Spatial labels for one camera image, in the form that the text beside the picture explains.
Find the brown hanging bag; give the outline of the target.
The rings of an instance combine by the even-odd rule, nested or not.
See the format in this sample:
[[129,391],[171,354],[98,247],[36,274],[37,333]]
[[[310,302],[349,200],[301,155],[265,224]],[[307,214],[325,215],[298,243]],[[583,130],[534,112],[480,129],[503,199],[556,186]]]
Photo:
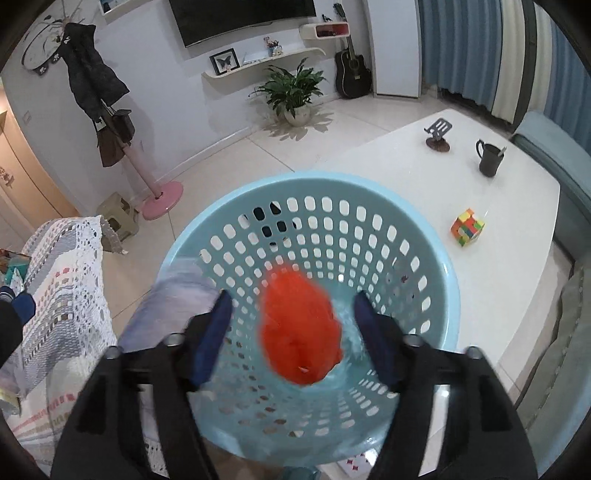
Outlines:
[[116,165],[125,154],[120,138],[112,128],[111,122],[103,118],[101,126],[95,128],[95,133],[102,166],[109,168]]

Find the wall mounted black television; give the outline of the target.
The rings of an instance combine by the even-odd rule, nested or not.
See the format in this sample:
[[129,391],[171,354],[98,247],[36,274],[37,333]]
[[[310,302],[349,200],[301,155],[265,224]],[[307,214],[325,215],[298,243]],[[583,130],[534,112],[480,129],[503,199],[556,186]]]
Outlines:
[[312,0],[170,0],[185,47],[242,28],[315,17]]

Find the light blue plastic basket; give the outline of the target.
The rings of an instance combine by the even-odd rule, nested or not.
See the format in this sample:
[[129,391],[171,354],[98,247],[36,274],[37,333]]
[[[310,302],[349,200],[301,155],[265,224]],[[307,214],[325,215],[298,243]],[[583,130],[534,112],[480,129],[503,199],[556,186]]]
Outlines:
[[359,177],[286,174],[246,185],[184,229],[160,271],[194,264],[233,311],[211,381],[190,396],[204,438],[280,465],[378,447],[398,399],[353,317],[356,294],[404,333],[452,350],[460,292],[435,230]]

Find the orange plastic bag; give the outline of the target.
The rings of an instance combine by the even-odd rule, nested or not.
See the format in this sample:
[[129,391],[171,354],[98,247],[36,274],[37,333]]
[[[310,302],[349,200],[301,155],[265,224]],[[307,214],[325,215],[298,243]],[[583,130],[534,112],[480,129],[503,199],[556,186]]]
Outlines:
[[342,361],[342,324],[329,295],[300,271],[277,266],[260,299],[259,344],[267,365],[298,386],[321,382]]

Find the black mug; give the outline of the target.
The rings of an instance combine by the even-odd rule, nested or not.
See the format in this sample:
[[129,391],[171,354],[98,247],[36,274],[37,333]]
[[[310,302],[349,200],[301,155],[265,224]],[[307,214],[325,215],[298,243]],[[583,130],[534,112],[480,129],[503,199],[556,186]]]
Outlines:
[[495,177],[504,159],[506,148],[499,148],[493,144],[485,143],[483,140],[478,140],[475,148],[480,158],[480,172],[487,178]]

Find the black acoustic guitar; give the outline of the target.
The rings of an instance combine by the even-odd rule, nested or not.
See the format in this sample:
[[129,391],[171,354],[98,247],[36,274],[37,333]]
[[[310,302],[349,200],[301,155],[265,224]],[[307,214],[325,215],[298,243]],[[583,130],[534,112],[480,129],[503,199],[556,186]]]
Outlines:
[[345,99],[356,99],[372,92],[373,76],[363,55],[356,55],[351,34],[346,36],[346,47],[335,53],[335,89]]

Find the white refrigerator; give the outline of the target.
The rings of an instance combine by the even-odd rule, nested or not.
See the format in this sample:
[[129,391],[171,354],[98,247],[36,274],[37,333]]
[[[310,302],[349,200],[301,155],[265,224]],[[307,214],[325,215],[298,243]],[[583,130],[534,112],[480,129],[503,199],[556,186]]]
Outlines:
[[422,51],[418,2],[368,0],[365,10],[372,47],[375,94],[419,98]]

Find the framed butterfly picture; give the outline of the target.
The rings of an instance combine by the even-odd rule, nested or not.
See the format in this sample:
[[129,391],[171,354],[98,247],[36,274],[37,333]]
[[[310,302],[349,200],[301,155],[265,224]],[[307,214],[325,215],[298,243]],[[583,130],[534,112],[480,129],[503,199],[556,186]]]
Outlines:
[[209,59],[211,59],[211,64],[216,76],[235,71],[240,67],[238,55],[236,55],[233,48],[217,52],[211,55]]

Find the orange teal snack wrapper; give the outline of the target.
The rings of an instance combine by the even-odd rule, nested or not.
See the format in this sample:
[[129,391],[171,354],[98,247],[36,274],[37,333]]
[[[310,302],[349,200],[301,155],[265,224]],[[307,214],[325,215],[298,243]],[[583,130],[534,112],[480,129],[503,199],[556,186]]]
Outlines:
[[23,253],[0,249],[1,285],[10,286],[12,280],[18,277],[21,281],[26,279],[31,257]]

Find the white red wall cubby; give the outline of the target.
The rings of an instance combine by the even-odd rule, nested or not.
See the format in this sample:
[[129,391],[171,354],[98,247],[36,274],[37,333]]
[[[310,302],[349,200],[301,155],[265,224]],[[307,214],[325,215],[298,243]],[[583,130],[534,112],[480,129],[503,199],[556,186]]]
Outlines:
[[348,22],[318,22],[300,26],[301,39],[321,41],[349,37]]

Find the colourful rubik cube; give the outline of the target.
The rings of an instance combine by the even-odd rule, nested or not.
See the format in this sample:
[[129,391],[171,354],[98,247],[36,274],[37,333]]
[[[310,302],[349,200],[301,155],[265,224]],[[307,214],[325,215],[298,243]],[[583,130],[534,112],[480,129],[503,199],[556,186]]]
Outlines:
[[461,247],[465,247],[478,239],[485,225],[485,221],[480,219],[471,208],[468,208],[455,219],[450,232],[457,243]]

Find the pink coat rack stand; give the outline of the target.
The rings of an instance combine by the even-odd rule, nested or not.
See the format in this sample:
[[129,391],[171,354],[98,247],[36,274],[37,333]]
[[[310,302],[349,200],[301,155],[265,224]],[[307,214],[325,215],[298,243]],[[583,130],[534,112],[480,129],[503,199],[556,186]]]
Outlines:
[[129,109],[113,110],[111,107],[103,105],[101,123],[103,118],[111,122],[112,128],[120,138],[124,157],[129,160],[133,169],[151,192],[151,196],[142,204],[141,213],[145,220],[155,220],[164,216],[179,202],[183,194],[183,186],[177,181],[158,183],[148,171],[140,152],[132,146],[135,127],[130,119],[130,113]]

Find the black coat on rack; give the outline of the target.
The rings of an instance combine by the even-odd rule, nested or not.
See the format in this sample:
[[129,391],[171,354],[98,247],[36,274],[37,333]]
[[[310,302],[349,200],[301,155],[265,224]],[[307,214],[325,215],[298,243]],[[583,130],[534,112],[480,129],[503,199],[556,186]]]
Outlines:
[[95,31],[95,25],[68,23],[58,53],[67,66],[70,90],[77,105],[94,123],[99,123],[103,107],[111,107],[129,89],[96,50]]

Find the teal sofa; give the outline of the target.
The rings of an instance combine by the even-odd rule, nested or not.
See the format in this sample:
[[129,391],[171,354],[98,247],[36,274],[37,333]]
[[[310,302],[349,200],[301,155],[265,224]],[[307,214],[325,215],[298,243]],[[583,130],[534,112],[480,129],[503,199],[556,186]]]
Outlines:
[[511,142],[560,184],[554,237],[574,260],[590,254],[590,155],[543,113],[530,111]]

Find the potted green plant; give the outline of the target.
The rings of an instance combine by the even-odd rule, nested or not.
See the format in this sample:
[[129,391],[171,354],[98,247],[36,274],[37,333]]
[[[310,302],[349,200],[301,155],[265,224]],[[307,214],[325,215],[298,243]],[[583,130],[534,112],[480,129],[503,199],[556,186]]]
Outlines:
[[252,91],[253,96],[263,96],[266,105],[293,127],[303,127],[311,121],[312,98],[324,95],[320,88],[325,81],[324,72],[305,66],[305,61],[307,58],[301,60],[294,72],[268,66],[266,81]]

